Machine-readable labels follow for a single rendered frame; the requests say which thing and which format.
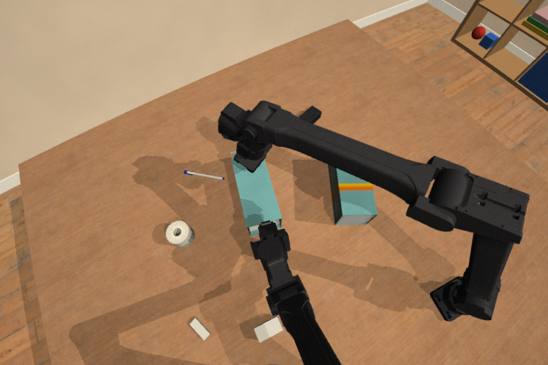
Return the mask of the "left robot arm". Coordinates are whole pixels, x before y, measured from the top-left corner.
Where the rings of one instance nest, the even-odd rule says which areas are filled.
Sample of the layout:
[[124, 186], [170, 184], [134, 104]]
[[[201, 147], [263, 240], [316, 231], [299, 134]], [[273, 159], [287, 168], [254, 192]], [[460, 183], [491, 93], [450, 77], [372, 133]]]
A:
[[279, 315], [286, 331], [294, 336], [304, 365], [342, 365], [314, 318], [301, 279], [298, 275], [292, 276], [288, 253], [276, 223], [261, 222], [258, 230], [261, 242], [257, 243], [257, 253], [270, 286], [266, 289], [266, 300], [272, 315]]

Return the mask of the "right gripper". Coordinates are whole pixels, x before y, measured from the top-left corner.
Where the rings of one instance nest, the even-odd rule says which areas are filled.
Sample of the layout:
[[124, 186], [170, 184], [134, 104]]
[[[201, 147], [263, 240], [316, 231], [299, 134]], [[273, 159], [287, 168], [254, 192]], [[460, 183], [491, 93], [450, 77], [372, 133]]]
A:
[[[245, 141], [244, 141], [244, 145], [245, 145]], [[250, 149], [247, 148], [246, 145], [245, 145], [245, 147], [248, 150], [247, 159], [245, 159], [244, 157], [242, 157], [241, 155], [236, 153], [234, 155], [234, 160], [236, 162], [242, 164], [243, 166], [245, 166], [247, 168], [247, 170], [250, 171], [251, 173], [254, 173], [254, 171], [257, 169], [257, 167], [259, 167], [259, 165], [266, 158], [266, 154], [271, 149], [272, 144], [269, 143], [264, 148], [265, 150], [263, 149], [263, 150], [258, 151], [258, 152], [251, 151]]]

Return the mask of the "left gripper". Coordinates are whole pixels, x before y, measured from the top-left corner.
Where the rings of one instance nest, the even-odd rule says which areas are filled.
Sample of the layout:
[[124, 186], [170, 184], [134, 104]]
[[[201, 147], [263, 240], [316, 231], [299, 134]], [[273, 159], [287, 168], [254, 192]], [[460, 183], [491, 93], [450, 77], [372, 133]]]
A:
[[[284, 244], [285, 244], [285, 248], [287, 249], [287, 252], [291, 250], [291, 247], [290, 247], [290, 242], [289, 242], [289, 237], [288, 237], [288, 233], [285, 232], [285, 229], [281, 229], [281, 230], [278, 230], [279, 232], [279, 236], [282, 236], [283, 238], [283, 241], [284, 241]], [[254, 258], [257, 260], [257, 259], [260, 259], [258, 253], [257, 253], [257, 248], [258, 248], [258, 245], [257, 243], [258, 242], [261, 242], [260, 241], [256, 241], [256, 242], [250, 242], [250, 245], [251, 245], [251, 249], [253, 251], [253, 255], [254, 255]]]

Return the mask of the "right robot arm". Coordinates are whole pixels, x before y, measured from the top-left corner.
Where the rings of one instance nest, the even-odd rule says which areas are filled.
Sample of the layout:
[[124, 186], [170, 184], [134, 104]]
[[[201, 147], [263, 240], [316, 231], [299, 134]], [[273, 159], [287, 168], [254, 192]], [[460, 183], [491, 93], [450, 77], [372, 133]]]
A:
[[245, 145], [254, 152], [269, 143], [289, 148], [395, 194], [409, 205], [407, 217], [433, 229], [475, 232], [469, 271], [466, 268], [463, 277], [440, 286], [430, 297], [445, 321], [461, 315], [492, 319], [500, 277], [513, 243], [520, 244], [523, 236], [529, 194], [440, 157], [427, 163], [398, 157], [304, 121], [265, 100], [252, 111], [230, 102], [218, 124], [223, 138], [238, 141], [236, 152], [245, 159]]

